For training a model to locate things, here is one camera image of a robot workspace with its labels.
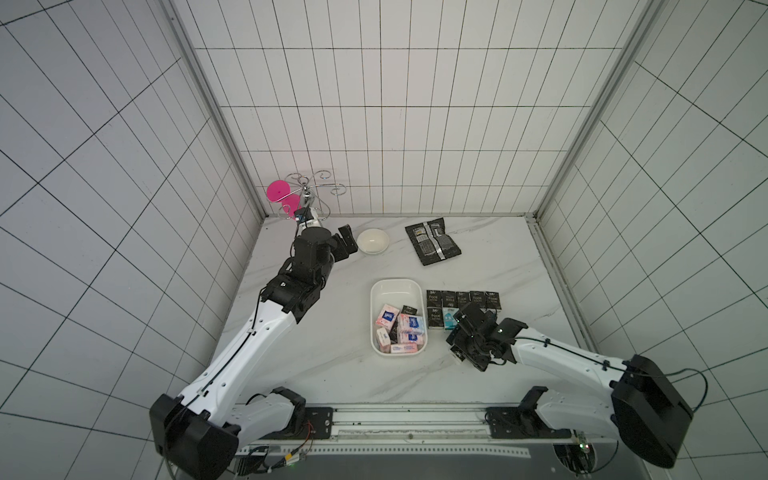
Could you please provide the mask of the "teal tissue pack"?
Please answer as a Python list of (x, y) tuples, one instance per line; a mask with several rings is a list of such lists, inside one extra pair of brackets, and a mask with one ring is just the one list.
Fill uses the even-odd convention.
[(454, 330), (456, 328), (458, 321), (455, 316), (458, 311), (459, 309), (455, 307), (442, 308), (443, 328), (445, 330)]

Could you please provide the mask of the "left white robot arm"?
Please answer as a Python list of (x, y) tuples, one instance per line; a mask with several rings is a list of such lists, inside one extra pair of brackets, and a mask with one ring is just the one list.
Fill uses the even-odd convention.
[(276, 388), (246, 405), (237, 400), (269, 350), (319, 300), (334, 264), (357, 250), (348, 225), (337, 233), (317, 221), (300, 226), (292, 256), (260, 290), (241, 330), (177, 396), (162, 394), (153, 403), (155, 448), (170, 476), (217, 479), (244, 446), (306, 432), (306, 401), (290, 389)]

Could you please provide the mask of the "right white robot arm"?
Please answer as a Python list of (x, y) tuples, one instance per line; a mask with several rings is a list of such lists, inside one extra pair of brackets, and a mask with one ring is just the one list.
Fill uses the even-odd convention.
[(564, 394), (533, 386), (513, 407), (489, 407), (494, 438), (598, 435), (659, 468), (672, 468), (695, 410), (650, 359), (607, 357), (563, 344), (527, 324), (469, 303), (454, 316), (451, 352), (481, 372), (491, 365), (542, 370), (576, 387)]

